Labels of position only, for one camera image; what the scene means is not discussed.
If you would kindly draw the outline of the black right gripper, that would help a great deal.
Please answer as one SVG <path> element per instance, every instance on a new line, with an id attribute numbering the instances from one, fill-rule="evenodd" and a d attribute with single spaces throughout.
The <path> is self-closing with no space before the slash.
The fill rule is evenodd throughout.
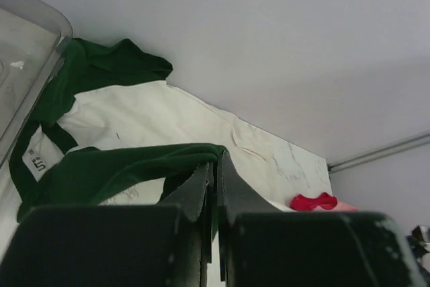
<path id="1" fill-rule="evenodd" d="M 429 267 L 429 226 L 418 225 L 407 240 L 417 261 L 423 267 Z"/>

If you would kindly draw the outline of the folded pink t-shirt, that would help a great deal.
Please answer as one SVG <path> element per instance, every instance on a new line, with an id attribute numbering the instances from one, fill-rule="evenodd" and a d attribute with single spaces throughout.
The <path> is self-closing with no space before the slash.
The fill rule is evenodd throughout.
<path id="1" fill-rule="evenodd" d="M 338 201 L 337 203 L 332 203 L 332 204 L 320 204 L 317 207 L 315 207 L 312 211 L 313 212 L 358 212 L 359 209 L 352 205 Z"/>

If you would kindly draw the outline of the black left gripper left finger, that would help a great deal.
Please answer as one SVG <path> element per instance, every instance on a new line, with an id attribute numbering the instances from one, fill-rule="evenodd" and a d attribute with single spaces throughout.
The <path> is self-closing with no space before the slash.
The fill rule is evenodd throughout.
<path id="1" fill-rule="evenodd" d="M 205 286 L 210 165 L 149 206 L 44 207 L 18 226 L 2 286 Z"/>

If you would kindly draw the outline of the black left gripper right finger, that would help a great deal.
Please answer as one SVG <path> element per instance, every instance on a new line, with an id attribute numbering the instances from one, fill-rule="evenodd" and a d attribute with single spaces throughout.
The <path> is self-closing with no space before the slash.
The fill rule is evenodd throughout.
<path id="1" fill-rule="evenodd" d="M 227 286 L 425 286 L 409 243 L 378 212 L 284 212 L 237 172 L 216 170 L 220 277 Z"/>

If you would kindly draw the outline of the right aluminium frame post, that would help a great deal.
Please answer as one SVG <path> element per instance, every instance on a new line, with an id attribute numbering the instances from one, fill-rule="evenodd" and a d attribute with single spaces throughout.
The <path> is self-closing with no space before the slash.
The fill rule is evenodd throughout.
<path id="1" fill-rule="evenodd" d="M 429 144 L 429 132 L 417 134 L 412 137 L 404 138 L 389 145 L 362 153 L 336 163 L 329 163 L 327 169 L 329 173 L 336 173 L 346 169 L 351 169 L 359 165 L 371 163 L 379 159 L 397 155 L 409 150 L 413 150 Z"/>

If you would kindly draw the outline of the folded red t-shirt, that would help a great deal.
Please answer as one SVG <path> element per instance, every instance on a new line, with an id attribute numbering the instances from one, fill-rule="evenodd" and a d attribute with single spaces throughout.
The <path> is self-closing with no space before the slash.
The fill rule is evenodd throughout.
<path id="1" fill-rule="evenodd" d="M 299 194 L 290 202 L 290 208 L 300 212 L 313 211 L 317 208 L 332 210 L 337 204 L 338 201 L 336 197 L 326 192 L 321 193 L 316 198 L 309 198 Z"/>

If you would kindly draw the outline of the cream green raglan t-shirt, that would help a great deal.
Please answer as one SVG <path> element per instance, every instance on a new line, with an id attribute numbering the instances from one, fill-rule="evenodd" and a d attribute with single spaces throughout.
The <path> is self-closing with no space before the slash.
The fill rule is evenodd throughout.
<path id="1" fill-rule="evenodd" d="M 39 206 L 133 204 L 158 179 L 163 199 L 225 153 L 269 198 L 266 133 L 169 86 L 172 70 L 129 39 L 113 46 L 73 39 L 9 158 L 17 221 Z"/>

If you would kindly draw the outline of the clear grey plastic bin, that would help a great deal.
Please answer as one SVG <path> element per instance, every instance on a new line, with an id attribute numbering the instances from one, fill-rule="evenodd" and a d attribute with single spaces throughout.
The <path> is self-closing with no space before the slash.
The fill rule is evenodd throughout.
<path id="1" fill-rule="evenodd" d="M 1 0 L 2 162 L 59 70 L 72 35 L 68 19 L 41 0 Z"/>

